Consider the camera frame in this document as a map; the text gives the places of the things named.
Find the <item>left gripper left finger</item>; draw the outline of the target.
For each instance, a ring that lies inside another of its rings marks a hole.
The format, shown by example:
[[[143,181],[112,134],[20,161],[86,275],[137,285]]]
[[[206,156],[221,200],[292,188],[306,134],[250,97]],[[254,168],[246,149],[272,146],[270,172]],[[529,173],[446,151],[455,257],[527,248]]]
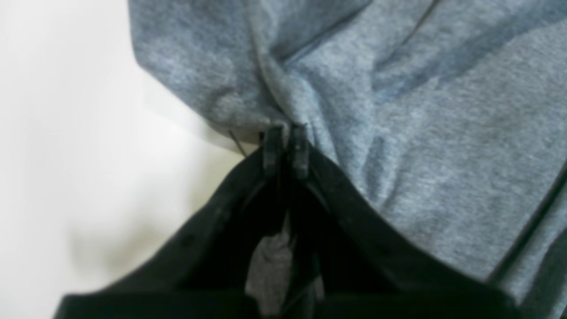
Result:
[[[282,130],[222,181],[211,199],[147,262],[108,287],[66,295],[56,319],[259,319],[245,294],[252,253],[281,226]]]

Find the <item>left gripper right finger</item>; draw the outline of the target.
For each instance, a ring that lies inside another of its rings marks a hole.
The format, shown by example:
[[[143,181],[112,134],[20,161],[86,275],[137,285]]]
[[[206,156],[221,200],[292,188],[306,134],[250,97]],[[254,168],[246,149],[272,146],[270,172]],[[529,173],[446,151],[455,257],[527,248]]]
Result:
[[[362,198],[305,127],[291,130],[290,218],[309,319],[519,319],[502,290],[423,252]]]

